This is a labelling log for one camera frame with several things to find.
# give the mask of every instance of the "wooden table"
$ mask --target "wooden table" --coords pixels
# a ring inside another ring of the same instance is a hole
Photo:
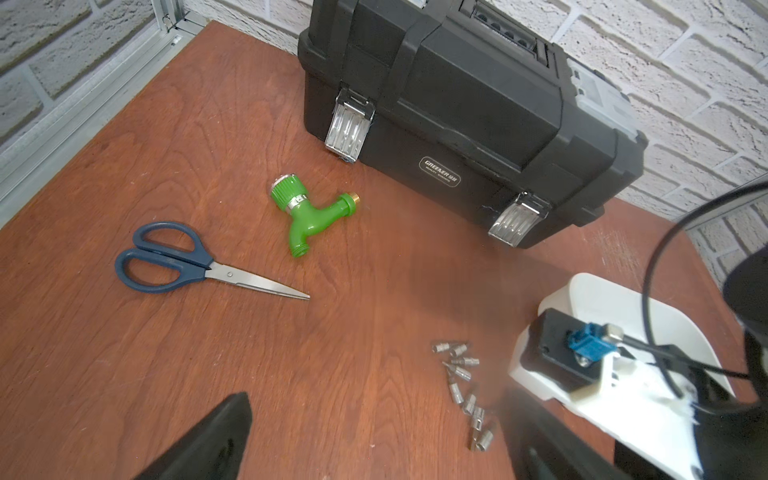
[[[465,448],[467,419],[431,341],[474,342],[490,402],[544,296],[578,272],[639,289],[670,223],[614,200],[585,228],[509,248],[339,161],[304,130],[303,85],[295,57],[213,23],[0,230],[5,478],[129,478],[243,390],[253,428],[241,478],[512,478],[500,443]],[[289,172],[316,204],[362,198],[300,259],[266,193]],[[129,290],[114,258],[152,220],[190,224],[220,262],[312,299],[213,280]],[[670,248],[655,296],[744,368],[740,328],[688,239]],[[551,409],[610,458],[605,434]]]

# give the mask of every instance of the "blue connector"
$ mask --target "blue connector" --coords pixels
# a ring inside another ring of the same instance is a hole
[[[618,326],[588,323],[568,336],[568,348],[589,362],[599,362],[608,353],[618,350],[623,339],[624,331]]]

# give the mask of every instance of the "toolbox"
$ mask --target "toolbox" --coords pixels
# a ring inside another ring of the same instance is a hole
[[[530,247],[643,172],[629,99],[478,0],[315,0],[304,123],[358,160]]]

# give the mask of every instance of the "green plastic tap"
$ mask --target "green plastic tap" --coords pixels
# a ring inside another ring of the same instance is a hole
[[[306,198],[307,194],[306,187],[296,175],[283,175],[278,178],[270,191],[277,206],[293,217],[288,246],[294,257],[301,257],[309,251],[307,237],[322,232],[341,217],[354,214],[360,202],[360,197],[356,194],[341,194],[329,207],[318,210]]]

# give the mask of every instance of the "metal latch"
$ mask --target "metal latch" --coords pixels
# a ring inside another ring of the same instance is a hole
[[[498,216],[488,235],[516,247],[537,223],[549,215],[551,206],[531,192],[519,194]]]
[[[343,87],[336,96],[326,147],[344,161],[355,163],[366,140],[376,106],[367,98]]]

